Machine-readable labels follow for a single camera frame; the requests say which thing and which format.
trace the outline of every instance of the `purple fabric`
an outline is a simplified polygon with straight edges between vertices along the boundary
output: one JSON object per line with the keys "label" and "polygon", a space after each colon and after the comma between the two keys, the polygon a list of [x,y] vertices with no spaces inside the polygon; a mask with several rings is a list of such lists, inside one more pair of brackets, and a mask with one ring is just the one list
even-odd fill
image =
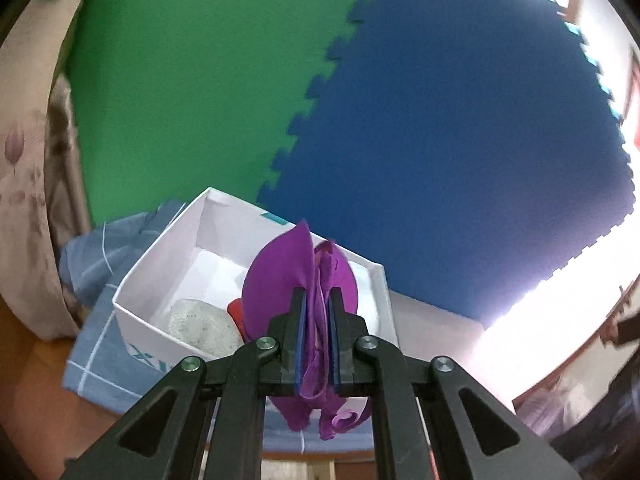
{"label": "purple fabric", "polygon": [[271,317],[289,311],[293,289],[306,289],[306,341],[300,394],[271,400],[292,431],[309,425],[312,410],[321,410],[320,438],[328,440],[363,423],[370,415],[340,412],[346,402],[329,386],[329,344],[326,301],[334,286],[342,289],[344,309],[358,310],[358,288],[347,259],[326,240],[313,247],[305,221],[267,244],[255,257],[242,286],[242,315],[249,339],[266,334]]}

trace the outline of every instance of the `white box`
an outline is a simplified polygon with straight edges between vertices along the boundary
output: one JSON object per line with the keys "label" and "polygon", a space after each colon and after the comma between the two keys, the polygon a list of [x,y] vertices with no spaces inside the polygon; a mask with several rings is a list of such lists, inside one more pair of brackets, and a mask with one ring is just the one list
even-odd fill
{"label": "white box", "polygon": [[[226,310],[240,298],[258,252],[294,225],[239,198],[209,188],[165,229],[124,277],[113,297],[127,350],[167,371],[189,355],[212,357],[166,334],[177,300],[202,300]],[[312,234],[314,245],[321,238]],[[340,248],[358,283],[358,314],[369,333],[398,345],[382,265]]]}

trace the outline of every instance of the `white stripe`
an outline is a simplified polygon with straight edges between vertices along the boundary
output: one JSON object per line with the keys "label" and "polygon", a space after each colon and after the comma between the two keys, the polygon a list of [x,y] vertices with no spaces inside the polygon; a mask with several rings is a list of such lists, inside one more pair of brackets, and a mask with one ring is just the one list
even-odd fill
{"label": "white stripe", "polygon": [[104,232],[107,230],[107,222],[102,224],[102,256],[104,256],[104,261],[107,262],[107,267],[109,267],[109,272],[113,276],[113,269],[109,264],[109,259],[107,258],[107,253],[104,251]]}
{"label": "white stripe", "polygon": [[86,381],[86,375],[89,373],[89,368],[91,368],[91,363],[94,362],[95,355],[96,355],[96,353],[98,351],[98,348],[100,348],[100,344],[102,343],[102,340],[104,339],[104,335],[107,333],[107,329],[109,328],[109,325],[111,324],[111,320],[113,319],[114,314],[115,314],[115,311],[112,310],[111,313],[109,314],[109,319],[107,319],[107,322],[102,327],[102,332],[100,332],[100,336],[98,337],[98,341],[95,342],[94,349],[91,350],[91,355],[89,355],[89,360],[86,362],[86,370],[82,374],[82,377],[80,378],[80,382],[78,384],[78,395],[80,395],[80,396],[82,396],[82,390],[84,389],[84,382]]}
{"label": "white stripe", "polygon": [[81,367],[78,363],[75,363],[73,361],[67,361],[67,363],[70,364],[70,365],[75,366],[76,368],[80,368],[85,374],[91,375],[91,377],[95,377],[96,379],[101,380],[103,383],[107,383],[109,386],[113,386],[114,388],[117,388],[117,389],[125,392],[126,394],[132,395],[132,396],[137,397],[137,398],[142,397],[140,394],[137,394],[136,392],[132,392],[130,390],[127,390],[126,388],[123,388],[119,384],[112,383],[111,381],[105,379],[104,377],[100,377],[100,375],[97,375],[97,374],[94,374],[93,372],[90,372],[86,368]]}

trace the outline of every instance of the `wooden frame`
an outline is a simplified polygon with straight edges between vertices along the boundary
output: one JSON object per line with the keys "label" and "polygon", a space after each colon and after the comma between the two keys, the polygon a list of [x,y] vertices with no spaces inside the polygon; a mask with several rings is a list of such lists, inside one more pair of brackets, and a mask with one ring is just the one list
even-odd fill
{"label": "wooden frame", "polygon": [[633,46],[629,45],[629,77],[626,83],[625,108],[622,111],[622,118],[626,120],[631,108],[631,98],[633,97],[634,85],[640,89],[640,60]]}
{"label": "wooden frame", "polygon": [[558,14],[562,16],[562,19],[567,23],[573,23],[577,25],[576,21],[580,14],[580,8],[582,7],[582,0],[569,0],[566,7],[562,7],[562,11]]}
{"label": "wooden frame", "polygon": [[624,309],[624,307],[629,302],[629,299],[630,299],[631,295],[636,290],[636,288],[638,288],[638,285],[640,285],[640,276],[636,277],[636,279],[633,280],[633,282],[630,283],[629,286],[624,291],[622,291],[622,294],[620,295],[619,300],[616,301],[616,304],[609,311],[609,314],[607,315],[607,318],[598,327],[598,329],[590,336],[590,338],[588,338],[587,341],[585,341],[583,343],[583,345],[580,346],[580,348],[578,348],[574,353],[572,353],[553,372],[551,372],[549,375],[547,375],[541,381],[538,381],[536,384],[534,384],[532,387],[530,387],[526,392],[524,392],[523,394],[521,394],[521,395],[517,396],[515,399],[513,399],[513,407],[516,410],[518,410],[519,407],[524,403],[525,400],[527,400],[529,398],[529,396],[531,394],[533,394],[534,392],[538,391],[541,388],[544,388],[544,389],[547,389],[547,390],[551,389],[559,381],[562,373],[577,358],[579,358],[582,354],[584,354],[584,352],[589,347],[591,347],[591,345],[593,343],[596,342],[596,340],[600,337],[600,333],[602,332],[604,327],[606,327],[609,323],[611,323],[613,321],[613,319],[617,316],[617,314],[619,314]]}

